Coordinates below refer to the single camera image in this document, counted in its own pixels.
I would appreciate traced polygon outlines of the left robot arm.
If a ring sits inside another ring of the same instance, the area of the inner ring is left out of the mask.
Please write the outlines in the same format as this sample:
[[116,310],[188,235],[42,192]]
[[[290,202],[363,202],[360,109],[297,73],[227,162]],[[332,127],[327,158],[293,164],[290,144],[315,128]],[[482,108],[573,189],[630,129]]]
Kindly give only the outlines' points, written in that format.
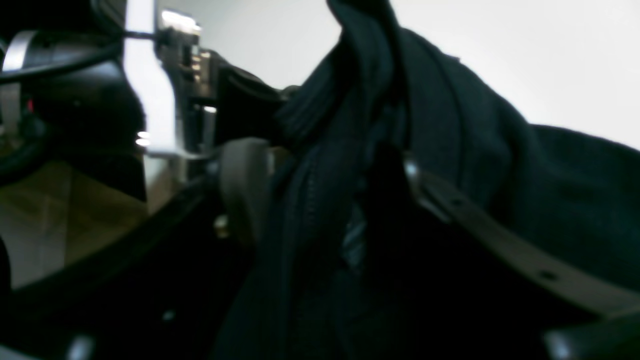
[[3,46],[1,185],[52,158],[133,198],[158,199],[201,177],[222,146],[277,141],[288,99],[201,47],[201,24],[155,0],[80,0],[16,30]]

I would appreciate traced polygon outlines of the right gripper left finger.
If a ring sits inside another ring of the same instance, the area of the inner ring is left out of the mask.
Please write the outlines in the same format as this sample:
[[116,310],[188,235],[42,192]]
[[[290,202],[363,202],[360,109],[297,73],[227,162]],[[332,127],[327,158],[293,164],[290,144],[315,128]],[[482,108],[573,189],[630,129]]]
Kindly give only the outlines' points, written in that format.
[[3,360],[205,360],[266,217],[269,143],[226,142],[145,223],[1,298]]

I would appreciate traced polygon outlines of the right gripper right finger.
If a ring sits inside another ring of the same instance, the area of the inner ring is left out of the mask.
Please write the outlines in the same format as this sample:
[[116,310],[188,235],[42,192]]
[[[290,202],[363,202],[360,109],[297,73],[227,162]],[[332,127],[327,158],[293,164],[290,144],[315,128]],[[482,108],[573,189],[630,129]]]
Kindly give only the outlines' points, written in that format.
[[419,207],[479,241],[512,271],[550,294],[599,316],[587,325],[549,330],[542,342],[553,360],[637,360],[637,291],[615,285],[550,255],[503,227],[455,186],[405,162],[407,186]]

